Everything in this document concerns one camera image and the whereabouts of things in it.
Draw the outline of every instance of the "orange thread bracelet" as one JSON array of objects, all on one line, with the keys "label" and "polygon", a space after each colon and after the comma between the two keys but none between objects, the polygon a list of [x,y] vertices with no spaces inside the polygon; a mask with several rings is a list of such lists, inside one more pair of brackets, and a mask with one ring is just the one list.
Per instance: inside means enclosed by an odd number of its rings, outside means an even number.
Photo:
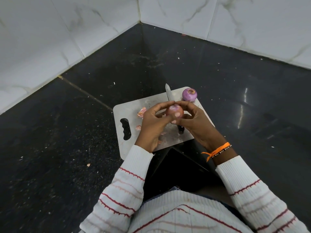
[{"label": "orange thread bracelet", "polygon": [[206,159],[206,162],[208,162],[210,158],[213,158],[213,157],[221,154],[226,149],[229,149],[231,146],[232,145],[230,145],[229,142],[226,142],[224,145],[222,145],[219,148],[215,149],[212,153],[202,152],[201,154],[208,154],[208,158]]}]

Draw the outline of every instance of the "hand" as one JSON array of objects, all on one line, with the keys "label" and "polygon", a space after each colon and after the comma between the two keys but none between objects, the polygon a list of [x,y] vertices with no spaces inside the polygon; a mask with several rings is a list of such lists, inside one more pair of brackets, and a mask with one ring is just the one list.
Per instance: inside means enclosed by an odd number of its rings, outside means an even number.
[{"label": "hand", "polygon": [[177,101],[175,104],[180,105],[191,116],[184,114],[183,118],[176,119],[176,122],[172,123],[185,127],[209,153],[227,142],[211,124],[202,109],[189,101]]},{"label": "hand", "polygon": [[157,115],[156,113],[174,104],[174,101],[158,103],[144,113],[142,129],[135,142],[135,145],[140,146],[149,153],[153,152],[153,150],[158,145],[159,136],[161,132],[163,132],[164,127],[173,120],[176,120],[176,117],[180,116],[180,113],[176,113],[175,115],[169,115],[162,118],[165,112]]}]

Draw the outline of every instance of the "sweater cuff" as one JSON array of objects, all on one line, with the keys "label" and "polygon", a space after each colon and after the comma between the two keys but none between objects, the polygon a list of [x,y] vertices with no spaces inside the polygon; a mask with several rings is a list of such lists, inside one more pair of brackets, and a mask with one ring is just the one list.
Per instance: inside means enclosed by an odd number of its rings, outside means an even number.
[{"label": "sweater cuff", "polygon": [[133,145],[121,165],[121,168],[124,168],[145,179],[152,157],[152,153],[149,153],[137,145]]},{"label": "sweater cuff", "polygon": [[219,174],[229,194],[257,183],[258,176],[249,168],[241,156],[234,157],[217,166]]}]

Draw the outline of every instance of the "sweater sleeve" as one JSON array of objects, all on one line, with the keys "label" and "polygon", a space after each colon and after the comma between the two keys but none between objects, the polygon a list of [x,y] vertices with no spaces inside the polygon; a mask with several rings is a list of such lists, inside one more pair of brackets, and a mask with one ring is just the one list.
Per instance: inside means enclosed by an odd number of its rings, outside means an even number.
[{"label": "sweater sleeve", "polygon": [[80,224],[81,232],[127,232],[144,197],[143,186],[153,154],[133,145],[112,183]]},{"label": "sweater sleeve", "polygon": [[237,210],[258,232],[309,232],[240,157],[216,168]]}]

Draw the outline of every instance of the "debris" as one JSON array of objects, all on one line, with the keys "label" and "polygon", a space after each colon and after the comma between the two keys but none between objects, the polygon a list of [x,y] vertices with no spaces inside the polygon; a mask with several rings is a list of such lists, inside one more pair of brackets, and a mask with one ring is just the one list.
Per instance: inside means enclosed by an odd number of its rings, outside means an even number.
[{"label": "debris", "polygon": [[146,107],[143,107],[138,113],[137,113],[137,115],[139,116],[139,117],[141,117],[141,118],[143,118],[144,117],[144,113],[146,112]]}]

